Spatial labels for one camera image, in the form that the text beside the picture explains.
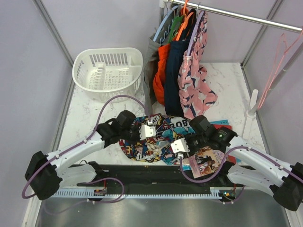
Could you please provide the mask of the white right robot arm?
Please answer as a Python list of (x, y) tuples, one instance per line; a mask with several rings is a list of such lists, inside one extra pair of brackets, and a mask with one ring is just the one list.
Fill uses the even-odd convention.
[(303, 165), (294, 165), (260, 151), (233, 130), (216, 128), (203, 115), (190, 120), (193, 134), (186, 137), (191, 152), (210, 147), (245, 162), (251, 168), (240, 165), (226, 167), (217, 174), (222, 186), (241, 184), (273, 197), (285, 209), (297, 211), (303, 202)]

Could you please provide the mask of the comic print shorts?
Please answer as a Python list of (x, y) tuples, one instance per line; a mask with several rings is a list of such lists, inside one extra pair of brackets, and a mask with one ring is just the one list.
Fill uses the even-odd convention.
[(175, 140), (195, 132), (189, 125), (189, 120), (160, 113), (152, 115), (151, 120), (156, 129), (156, 136), (139, 142), (120, 140), (118, 143), (121, 150), (134, 161), (148, 163), (163, 161), (167, 165), (178, 165), (178, 157), (170, 145)]

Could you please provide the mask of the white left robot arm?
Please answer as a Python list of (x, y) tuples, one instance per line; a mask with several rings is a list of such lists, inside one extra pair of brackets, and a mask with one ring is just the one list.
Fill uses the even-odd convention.
[(139, 142), (143, 139), (145, 125), (134, 124), (135, 115), (122, 111), (116, 118), (98, 124), (87, 136), (62, 150), (43, 154), (36, 152), (29, 162), (25, 173), (26, 186), (43, 201), (53, 196), (60, 188), (69, 184), (90, 182), (99, 186), (104, 181), (102, 172), (93, 165), (72, 167), (77, 161), (91, 153), (100, 151), (119, 140)]

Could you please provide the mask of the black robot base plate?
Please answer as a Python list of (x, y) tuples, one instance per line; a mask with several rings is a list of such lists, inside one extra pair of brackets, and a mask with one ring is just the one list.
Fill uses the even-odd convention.
[(179, 166), (157, 165), (97, 165), (97, 175), (91, 181), (108, 177), (120, 180), (124, 192), (131, 193), (190, 193), (234, 187), (222, 174), (206, 183), (193, 183), (182, 175)]

